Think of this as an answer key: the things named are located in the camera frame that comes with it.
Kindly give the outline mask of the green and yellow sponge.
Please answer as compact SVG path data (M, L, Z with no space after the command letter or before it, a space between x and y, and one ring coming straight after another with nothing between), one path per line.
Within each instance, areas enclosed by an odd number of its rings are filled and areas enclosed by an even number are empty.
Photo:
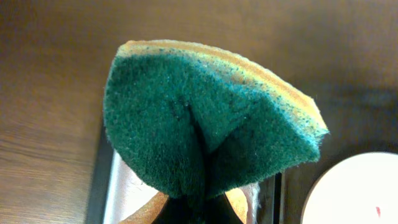
M108 141L156 194L126 223L256 223L260 183L315 162L314 100L249 59L177 40L130 40L104 88Z

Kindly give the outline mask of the white plate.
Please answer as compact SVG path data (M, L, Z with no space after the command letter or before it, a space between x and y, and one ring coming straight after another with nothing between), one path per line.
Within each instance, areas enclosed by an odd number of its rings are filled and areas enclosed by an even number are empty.
M349 157L313 185L301 224L397 224L397 154Z

